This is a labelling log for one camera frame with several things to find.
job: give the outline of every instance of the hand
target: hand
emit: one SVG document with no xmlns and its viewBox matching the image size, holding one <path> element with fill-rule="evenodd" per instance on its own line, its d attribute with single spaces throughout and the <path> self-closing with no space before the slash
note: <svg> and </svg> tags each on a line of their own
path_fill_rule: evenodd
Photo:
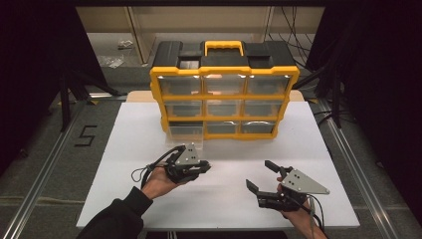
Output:
<svg viewBox="0 0 422 239">
<path fill-rule="evenodd" d="M 172 182 L 165 173 L 165 169 L 163 167 L 155 167 L 155 169 L 151 172 L 148 180 L 146 181 L 143 188 L 140 190 L 149 198 L 154 199 L 159 196 L 165 195 L 174 188 L 185 184 L 184 183 L 174 183 Z"/>
<path fill-rule="evenodd" d="M 281 177 L 278 177 L 277 180 L 279 182 L 282 182 L 283 179 Z M 283 187 L 282 184 L 279 183 L 277 186 L 277 191 L 282 192 Z M 310 209 L 310 204 L 306 200 L 304 203 L 304 207 Z M 298 211 L 291 211 L 291 212 L 284 212 L 280 211 L 283 216 L 288 218 L 292 224 L 295 226 L 296 229 L 298 229 L 306 238 L 326 238 L 325 234 L 317 227 L 317 225 L 314 222 L 313 228 L 311 228 L 311 216 L 304 211 L 303 209 L 299 209 Z"/>
</svg>

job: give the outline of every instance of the gray carpet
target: gray carpet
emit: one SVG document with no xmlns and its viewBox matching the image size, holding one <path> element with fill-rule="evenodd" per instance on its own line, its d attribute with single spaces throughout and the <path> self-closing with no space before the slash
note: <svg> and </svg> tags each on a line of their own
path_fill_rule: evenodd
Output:
<svg viewBox="0 0 422 239">
<path fill-rule="evenodd" d="M 108 84 L 120 92 L 147 90 L 149 68 L 103 69 Z M 90 92 L 100 92 L 88 87 Z M 306 98 L 313 98 L 313 83 L 304 87 Z M 86 200 L 99 163 L 106 148 L 109 134 L 122 101 L 99 101 L 97 105 L 86 105 L 81 112 L 66 147 L 42 191 L 40 200 L 33 210 L 20 238 L 75 238 L 79 230 L 75 227 L 83 202 Z M 310 104 L 314 113 L 320 112 L 318 104 Z M 22 197 L 30 189 L 45 159 L 59 135 L 61 111 L 57 102 L 51 105 L 51 115 L 45 116 L 37 132 L 27 145 L 29 156 L 18 158 L 0 178 L 0 232 L 3 233 Z M 385 171 L 378 167 L 376 156 L 361 132 L 358 124 L 348 115 L 341 116 L 343 133 L 353 152 L 363 166 L 366 176 L 386 208 L 400 238 L 422 238 L 421 226 L 414 219 L 403 199 L 397 192 Z M 317 115 L 320 121 L 323 115 Z M 76 146 L 88 143 L 80 138 L 86 125 L 86 134 L 94 135 L 91 146 Z M 327 229 L 331 238 L 382 238 L 375 221 L 352 177 L 343 155 L 326 123 L 320 131 L 332 154 L 332 160 L 341 182 L 361 224 L 356 229 Z M 302 238 L 295 230 L 287 230 L 289 238 Z"/>
</svg>

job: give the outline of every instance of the yellow storage organizer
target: yellow storage organizer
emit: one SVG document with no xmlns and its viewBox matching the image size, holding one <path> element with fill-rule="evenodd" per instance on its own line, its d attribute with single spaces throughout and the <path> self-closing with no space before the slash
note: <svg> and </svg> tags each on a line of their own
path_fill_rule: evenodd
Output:
<svg viewBox="0 0 422 239">
<path fill-rule="evenodd" d="M 285 42 L 161 42 L 150 71 L 164 131 L 274 138 L 300 71 Z"/>
</svg>

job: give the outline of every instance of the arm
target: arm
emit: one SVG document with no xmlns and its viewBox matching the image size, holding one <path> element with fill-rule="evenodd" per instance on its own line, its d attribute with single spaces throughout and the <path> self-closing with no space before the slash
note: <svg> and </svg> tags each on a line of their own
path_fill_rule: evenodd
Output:
<svg viewBox="0 0 422 239">
<path fill-rule="evenodd" d="M 140 217 L 152 200 L 179 185 L 168 179 L 162 167 L 155 168 L 142 189 L 134 187 L 124 200 L 115 199 L 88 223 L 77 238 L 136 238 L 143 228 Z"/>
<path fill-rule="evenodd" d="M 282 184 L 279 183 L 279 186 L 277 187 L 278 191 L 282 191 Z M 304 203 L 304 206 L 306 208 L 310 208 L 310 204 L 308 201 Z M 311 218 L 311 216 L 304 211 L 303 209 L 299 209 L 298 211 L 293 212 L 284 212 L 281 211 L 283 216 L 288 218 L 292 224 L 295 226 L 295 228 L 300 231 L 307 239 L 325 239 L 325 234 L 317 227 L 317 224 L 314 222 L 313 226 L 311 227 L 311 220 L 314 220 Z"/>
</svg>

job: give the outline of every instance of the white tabletop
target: white tabletop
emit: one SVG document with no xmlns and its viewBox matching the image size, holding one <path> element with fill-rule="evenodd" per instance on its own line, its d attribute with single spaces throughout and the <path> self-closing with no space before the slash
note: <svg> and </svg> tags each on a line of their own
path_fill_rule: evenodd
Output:
<svg viewBox="0 0 422 239">
<path fill-rule="evenodd" d="M 157 103 L 122 104 L 102 162 L 84 205 L 78 227 L 84 227 L 115 198 L 125 198 L 133 186 L 130 175 L 169 150 L 160 126 Z M 212 167 L 195 181 L 156 198 L 142 216 L 146 230 L 273 230 L 293 227 L 282 215 L 258 207 L 246 187 L 276 192 L 277 174 L 268 159 L 292 166 L 330 190 L 317 195 L 326 227 L 359 226 L 308 103 L 290 102 L 275 139 L 205 140 L 202 159 Z"/>
</svg>

